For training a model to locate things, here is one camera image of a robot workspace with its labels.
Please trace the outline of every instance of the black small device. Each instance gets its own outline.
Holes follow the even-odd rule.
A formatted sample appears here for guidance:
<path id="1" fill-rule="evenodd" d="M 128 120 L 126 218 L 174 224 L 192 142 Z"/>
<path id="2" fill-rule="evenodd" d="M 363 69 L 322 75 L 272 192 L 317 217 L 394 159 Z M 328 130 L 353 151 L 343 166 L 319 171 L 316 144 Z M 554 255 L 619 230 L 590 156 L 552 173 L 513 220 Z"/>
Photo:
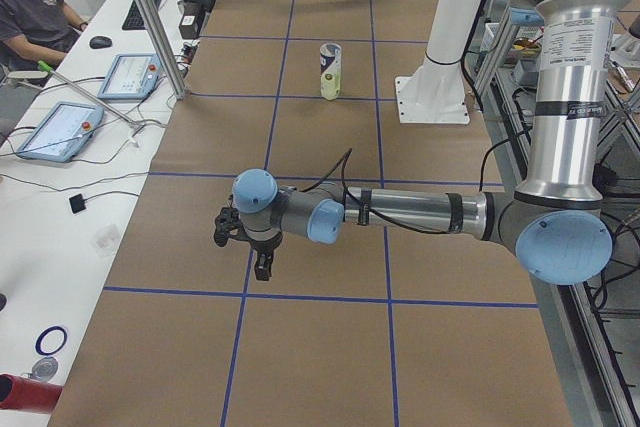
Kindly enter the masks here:
<path id="1" fill-rule="evenodd" d="M 92 49 L 105 49 L 107 47 L 111 47 L 113 42 L 109 37 L 105 37 L 104 35 L 96 35 L 95 37 L 91 37 L 89 41 L 89 47 Z"/>
<path id="2" fill-rule="evenodd" d="M 153 0 L 156 4 L 156 8 L 160 7 L 161 1 L 162 0 Z M 122 30 L 144 30 L 144 20 L 142 19 L 142 15 L 140 14 L 140 10 L 136 5 L 135 0 L 131 2 L 129 12 L 127 12 L 127 16 L 122 24 Z"/>
<path id="3" fill-rule="evenodd" d="M 77 214 L 87 208 L 82 194 L 76 194 L 73 197 L 69 197 L 69 205 L 71 206 L 71 212 Z"/>
<path id="4" fill-rule="evenodd" d="M 197 39 L 204 22 L 205 8 L 196 2 L 185 2 L 180 19 L 180 35 L 183 39 Z"/>

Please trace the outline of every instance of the white table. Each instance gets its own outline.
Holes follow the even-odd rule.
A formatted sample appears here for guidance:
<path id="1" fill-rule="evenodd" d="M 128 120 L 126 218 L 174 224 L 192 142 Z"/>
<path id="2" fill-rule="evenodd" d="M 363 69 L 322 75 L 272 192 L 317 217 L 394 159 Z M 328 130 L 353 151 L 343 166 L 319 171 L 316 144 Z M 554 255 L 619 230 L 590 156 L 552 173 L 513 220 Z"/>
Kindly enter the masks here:
<path id="1" fill-rule="evenodd" d="M 163 0 L 160 17 L 174 54 L 180 53 L 183 40 L 178 31 L 178 0 Z M 116 54 L 153 52 L 146 31 L 123 31 L 121 25 L 131 0 L 107 0 L 58 71 L 71 80 L 104 76 Z M 108 49 L 92 50 L 89 39 L 106 35 L 113 40 Z M 53 80 L 48 85 L 58 83 Z M 97 93 L 100 82 L 83 84 Z M 165 80 L 140 107 L 142 115 L 167 122 L 171 115 L 173 92 Z M 20 126 L 37 125 L 60 100 L 90 103 L 68 87 L 52 89 L 39 96 L 29 108 Z M 114 104 L 127 111 L 135 104 Z M 134 118 L 140 118 L 137 112 Z M 115 116 L 108 113 L 105 122 Z M 96 132 L 78 158 L 107 160 L 127 141 L 131 129 L 118 120 Z M 147 172 L 163 130 L 145 128 L 137 137 L 138 146 L 129 143 L 106 165 L 72 162 L 53 164 L 0 157 L 0 175 L 8 174 L 31 182 L 64 188 L 80 186 L 98 179 L 128 173 Z M 12 137 L 17 148 L 28 132 Z M 0 153 L 10 152 L 7 143 Z M 4 178 L 0 182 L 0 292 L 7 296 L 0 312 L 0 373 L 19 375 L 29 372 L 41 358 L 35 341 L 46 328 L 60 325 L 67 329 L 65 347 L 55 355 L 60 366 L 52 383 L 64 384 L 78 352 L 80 342 L 109 273 L 115 250 L 127 227 L 137 201 L 130 195 L 113 194 L 87 204 L 87 210 L 73 214 L 69 197 L 81 192 L 84 197 L 112 190 L 139 193 L 146 175 L 101 183 L 80 190 L 58 193 Z M 113 243 L 99 248 L 96 238 L 105 229 L 117 232 Z M 60 337 L 52 334 L 52 343 Z M 48 415 L 0 411 L 0 427 L 44 426 Z"/>

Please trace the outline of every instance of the grid of blue tape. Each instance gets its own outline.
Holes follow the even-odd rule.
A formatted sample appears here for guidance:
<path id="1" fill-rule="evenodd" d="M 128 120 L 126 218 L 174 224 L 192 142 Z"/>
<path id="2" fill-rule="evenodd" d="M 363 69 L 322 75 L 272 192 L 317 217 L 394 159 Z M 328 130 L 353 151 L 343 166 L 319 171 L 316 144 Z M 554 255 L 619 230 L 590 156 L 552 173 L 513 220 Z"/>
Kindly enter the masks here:
<path id="1" fill-rule="evenodd" d="M 267 152 L 264 161 L 264 168 L 267 169 L 269 166 L 269 159 L 271 155 L 271 146 L 273 142 L 273 135 L 275 130 L 275 124 L 278 117 L 278 107 L 280 103 L 280 99 L 286 98 L 309 98 L 315 99 L 320 97 L 304 97 L 304 96 L 283 96 L 281 95 L 282 81 L 285 63 L 287 59 L 287 51 L 289 41 L 291 40 L 332 40 L 336 41 L 336 39 L 302 39 L 302 38 L 292 38 L 289 36 L 291 32 L 291 24 L 293 21 L 293 12 L 295 8 L 295 1 L 292 0 L 291 10 L 289 13 L 289 23 L 287 27 L 287 36 L 282 38 L 284 40 L 284 52 L 282 56 L 282 63 L 280 68 L 280 77 L 278 81 L 278 88 L 276 95 L 273 96 L 250 96 L 250 95 L 215 95 L 215 94 L 193 94 L 196 96 L 204 96 L 204 97 L 240 97 L 240 98 L 272 98 L 274 99 L 274 110 L 273 117 L 271 120 L 271 127 L 269 132 L 269 140 L 267 144 Z M 475 182 L 455 182 L 455 181 L 421 181 L 421 180 L 391 180 L 386 179 L 384 175 L 384 162 L 383 162 L 383 142 L 382 142 L 382 127 L 381 127 L 381 107 L 380 103 L 385 101 L 395 101 L 395 99 L 382 99 L 379 98 L 379 88 L 378 88 L 378 72 L 377 72 L 377 61 L 376 61 L 376 42 L 385 42 L 385 41 L 376 41 L 375 38 L 375 18 L 374 18 L 374 9 L 373 9 L 373 0 L 369 0 L 370 7 L 370 16 L 371 16 L 371 39 L 370 40 L 362 40 L 362 42 L 370 42 L 373 49 L 373 73 L 374 73 L 374 92 L 375 97 L 371 99 L 344 99 L 344 100 L 368 100 L 374 101 L 376 103 L 376 125 L 377 125 L 377 138 L 378 138 L 378 158 L 379 158 L 379 167 L 380 167 L 380 178 L 379 179 L 347 179 L 350 182 L 376 182 L 379 183 L 382 187 L 385 184 L 422 184 L 422 185 L 471 185 L 476 186 Z M 209 38 L 219 38 L 219 36 L 204 36 Z M 251 39 L 263 39 L 261 37 L 251 37 Z M 416 42 L 402 42 L 402 41 L 386 41 L 386 42 L 399 42 L 399 43 L 418 43 Z M 235 175 L 231 174 L 210 174 L 210 173 L 175 173 L 175 172 L 151 172 L 150 175 L 156 176 L 176 176 L 176 177 L 212 177 L 212 178 L 234 178 Z M 281 180 L 316 180 L 314 178 L 307 177 L 280 177 Z M 485 183 L 485 185 L 491 186 L 501 186 L 499 183 Z M 393 322 L 393 308 L 396 305 L 424 305 L 424 306 L 450 306 L 450 307 L 482 307 L 482 308 L 507 308 L 507 309 L 537 309 L 537 304 L 534 303 L 508 303 L 508 302 L 465 302 L 465 301 L 435 301 L 435 300 L 411 300 L 411 299 L 394 299 L 392 296 L 392 277 L 391 277 L 391 258 L 390 258 L 390 250 L 389 250 L 389 240 L 388 240 L 388 232 L 387 228 L 384 228 L 384 255 L 385 255 L 385 269 L 386 269 L 386 287 L 387 287 L 387 296 L 386 298 L 359 298 L 359 297 L 331 297 L 331 296 L 311 296 L 311 295 L 281 295 L 281 294 L 259 294 L 259 293 L 251 293 L 249 292 L 249 279 L 251 276 L 252 263 L 253 263 L 253 253 L 249 254 L 249 258 L 247 259 L 246 272 L 244 278 L 244 285 L 242 292 L 211 292 L 211 291 L 195 291 L 195 290 L 172 290 L 172 289 L 146 289 L 146 288 L 128 288 L 128 287 L 116 287 L 116 286 L 105 286 L 104 290 L 111 292 L 129 292 L 129 293 L 145 293 L 145 294 L 160 294 L 160 295 L 189 295 L 189 296 L 207 296 L 207 297 L 226 297 L 226 298 L 236 298 L 240 299 L 240 309 L 238 313 L 238 319 L 236 324 L 236 332 L 231 356 L 231 362 L 229 366 L 229 373 L 227 379 L 227 386 L 224 398 L 224 404 L 222 409 L 222 415 L 220 418 L 220 427 L 226 426 L 227 415 L 229 411 L 229 401 L 232 394 L 233 389 L 233 378 L 235 374 L 235 366 L 236 360 L 238 356 L 238 348 L 240 345 L 241 337 L 242 337 L 242 325 L 244 320 L 244 312 L 246 301 L 248 299 L 270 299 L 270 300 L 295 300 L 295 301 L 313 301 L 313 302 L 343 302 L 343 303 L 368 303 L 368 304 L 386 304 L 387 312 L 388 312 L 388 322 L 389 322 L 389 350 L 390 350 L 390 367 L 391 367 L 391 389 L 393 394 L 393 413 L 394 413 L 394 427 L 400 426 L 400 417 L 399 417 L 399 400 L 398 400 L 398 385 L 397 385 L 397 375 L 396 375 L 396 351 L 395 351 L 395 337 L 394 337 L 394 322 Z"/>

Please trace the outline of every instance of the metal can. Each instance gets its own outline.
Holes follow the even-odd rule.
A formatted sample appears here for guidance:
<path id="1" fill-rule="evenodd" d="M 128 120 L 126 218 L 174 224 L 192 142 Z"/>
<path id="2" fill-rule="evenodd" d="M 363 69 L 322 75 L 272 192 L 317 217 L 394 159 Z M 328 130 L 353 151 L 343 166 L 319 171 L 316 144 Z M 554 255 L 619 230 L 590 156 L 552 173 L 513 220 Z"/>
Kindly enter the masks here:
<path id="1" fill-rule="evenodd" d="M 333 100 L 340 94 L 342 74 L 342 47 L 338 44 L 322 44 L 320 47 L 320 94 Z"/>

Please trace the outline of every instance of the cardboard tube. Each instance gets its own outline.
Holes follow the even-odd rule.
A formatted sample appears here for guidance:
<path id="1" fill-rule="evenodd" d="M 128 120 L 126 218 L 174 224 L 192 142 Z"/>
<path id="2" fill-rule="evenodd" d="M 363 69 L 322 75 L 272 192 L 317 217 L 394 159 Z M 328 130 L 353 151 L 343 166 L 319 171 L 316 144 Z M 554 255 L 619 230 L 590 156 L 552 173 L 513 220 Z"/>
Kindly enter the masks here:
<path id="1" fill-rule="evenodd" d="M 10 374 L 0 375 L 0 409 L 50 414 L 61 393 L 61 385 Z"/>

